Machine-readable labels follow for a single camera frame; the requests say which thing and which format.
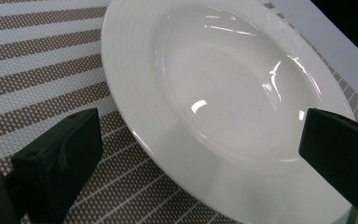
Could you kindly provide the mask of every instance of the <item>plate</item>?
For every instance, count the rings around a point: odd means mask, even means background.
[[[338,84],[285,21],[251,0],[114,0],[103,68],[153,161],[248,223],[331,223],[350,204],[298,155],[310,107],[353,119]]]

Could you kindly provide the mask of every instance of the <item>plate center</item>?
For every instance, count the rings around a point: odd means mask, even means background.
[[[153,37],[161,89],[202,144],[233,160],[298,160],[318,98],[296,57],[216,7],[172,10]]]

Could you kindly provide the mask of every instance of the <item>ceramic plate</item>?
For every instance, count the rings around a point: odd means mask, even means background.
[[[114,0],[102,34],[117,106],[148,155],[249,223],[331,223],[350,204],[298,155],[310,107],[352,118],[313,49],[251,0]]]

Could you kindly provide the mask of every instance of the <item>placemat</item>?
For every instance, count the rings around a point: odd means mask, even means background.
[[[284,19],[271,3],[258,1]],[[119,115],[101,62],[110,2],[0,0],[0,171],[9,173],[10,156],[61,119],[97,107],[103,159],[65,223],[236,223],[174,184]],[[329,69],[358,121],[358,94]]]

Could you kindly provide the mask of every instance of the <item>black object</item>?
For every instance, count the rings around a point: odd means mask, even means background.
[[[61,223],[103,155],[97,109],[75,113],[36,138],[0,173],[0,223]]]
[[[358,1],[311,1],[358,48]]]
[[[310,109],[299,154],[358,210],[358,123]]]

